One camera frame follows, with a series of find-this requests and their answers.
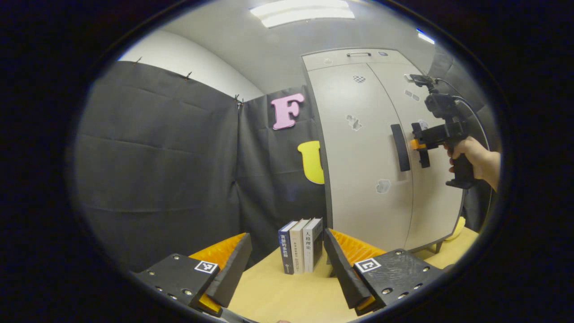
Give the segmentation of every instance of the letter cutout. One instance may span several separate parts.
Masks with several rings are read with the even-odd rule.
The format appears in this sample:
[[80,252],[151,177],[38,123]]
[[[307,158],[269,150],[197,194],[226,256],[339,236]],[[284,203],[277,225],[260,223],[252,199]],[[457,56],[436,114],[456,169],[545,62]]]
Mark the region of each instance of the letter cutout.
[[289,113],[297,117],[299,115],[299,104],[297,102],[303,102],[303,100],[303,95],[297,93],[271,101],[271,104],[275,107],[275,124],[273,125],[273,129],[279,130],[294,126],[295,120],[291,120]]
[[325,176],[319,158],[319,141],[307,141],[297,147],[303,155],[303,171],[305,177],[315,184],[325,184]]

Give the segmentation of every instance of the table surface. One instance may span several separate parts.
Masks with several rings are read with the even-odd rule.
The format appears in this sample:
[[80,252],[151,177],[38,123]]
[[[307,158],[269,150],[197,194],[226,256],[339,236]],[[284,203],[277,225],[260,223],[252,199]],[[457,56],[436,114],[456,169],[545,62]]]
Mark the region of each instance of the table surface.
[[[433,249],[423,249],[414,255],[429,264],[444,268],[455,263],[470,247],[477,233],[463,228],[450,241],[444,241],[438,254]],[[349,309],[336,277],[329,277],[327,253],[323,255],[314,272],[287,275],[283,272],[279,248],[246,270],[231,303],[231,311],[259,323],[346,323],[357,319],[355,310]]]

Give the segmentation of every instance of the book spine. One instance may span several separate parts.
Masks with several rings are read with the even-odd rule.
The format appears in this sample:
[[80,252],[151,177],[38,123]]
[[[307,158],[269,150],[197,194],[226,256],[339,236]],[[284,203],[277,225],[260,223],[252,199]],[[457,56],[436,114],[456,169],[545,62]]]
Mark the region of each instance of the book spine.
[[281,259],[283,259],[283,271],[293,275],[293,255],[291,253],[291,238],[289,232],[278,232],[279,247],[281,248]]
[[303,248],[305,271],[313,272],[313,231],[311,229],[303,230]]
[[301,254],[301,230],[291,232],[291,249],[293,253],[293,272],[295,274],[302,273],[303,256]]
[[311,269],[311,271],[313,271],[315,269],[315,266],[317,266],[317,263],[319,262],[319,259],[321,258],[321,255],[323,254],[323,228],[320,227],[319,230],[314,231],[313,233],[313,254],[311,255],[311,258],[313,259],[313,267]]

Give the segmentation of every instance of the ceiling light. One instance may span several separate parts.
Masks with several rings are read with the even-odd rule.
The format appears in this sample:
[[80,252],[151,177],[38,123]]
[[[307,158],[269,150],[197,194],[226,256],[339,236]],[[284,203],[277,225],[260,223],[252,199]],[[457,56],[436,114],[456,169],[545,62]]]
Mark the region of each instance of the ceiling light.
[[418,33],[418,38],[424,39],[424,40],[428,41],[429,43],[431,43],[431,44],[433,44],[433,45],[435,44],[435,41],[434,41],[434,40],[430,39],[427,35],[425,35],[425,34],[423,34],[423,33],[420,33],[420,32],[419,32],[419,33]]
[[283,0],[250,11],[267,28],[315,18],[355,19],[349,5],[341,0]]

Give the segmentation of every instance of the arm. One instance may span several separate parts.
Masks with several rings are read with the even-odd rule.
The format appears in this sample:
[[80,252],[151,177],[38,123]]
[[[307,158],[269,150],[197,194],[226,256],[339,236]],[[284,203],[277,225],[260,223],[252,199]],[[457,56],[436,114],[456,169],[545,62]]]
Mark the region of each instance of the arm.
[[[472,164],[474,178],[484,179],[494,191],[497,190],[501,169],[501,154],[499,152],[488,151],[470,136],[459,142],[454,151],[446,145],[444,148],[448,150],[447,154],[451,157],[451,165],[453,165],[452,160],[457,159],[463,153]],[[454,172],[454,168],[451,167],[449,171]]]

